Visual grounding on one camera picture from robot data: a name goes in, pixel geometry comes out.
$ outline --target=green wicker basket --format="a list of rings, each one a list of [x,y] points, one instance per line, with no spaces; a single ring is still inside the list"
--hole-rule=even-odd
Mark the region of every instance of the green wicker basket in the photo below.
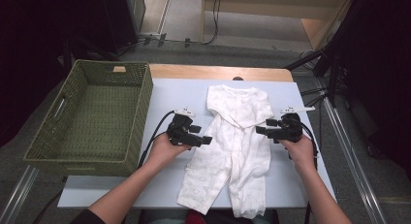
[[[64,176],[129,176],[152,87],[148,63],[78,60],[23,160]]]

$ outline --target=sleeve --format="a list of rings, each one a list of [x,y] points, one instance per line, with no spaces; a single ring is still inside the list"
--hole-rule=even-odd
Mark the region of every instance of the sleeve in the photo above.
[[[71,224],[105,224],[105,222],[97,216],[94,212],[89,209],[83,210],[75,219],[73,219]]]

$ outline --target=white baby onesie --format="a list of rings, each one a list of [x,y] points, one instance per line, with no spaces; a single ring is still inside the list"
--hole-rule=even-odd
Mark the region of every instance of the white baby onesie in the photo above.
[[[256,125],[273,117],[268,94],[257,88],[208,88],[206,105],[214,115],[206,136],[210,145],[196,148],[177,203],[206,214],[229,181],[235,217],[254,218],[266,210],[265,173],[269,170],[269,140]]]

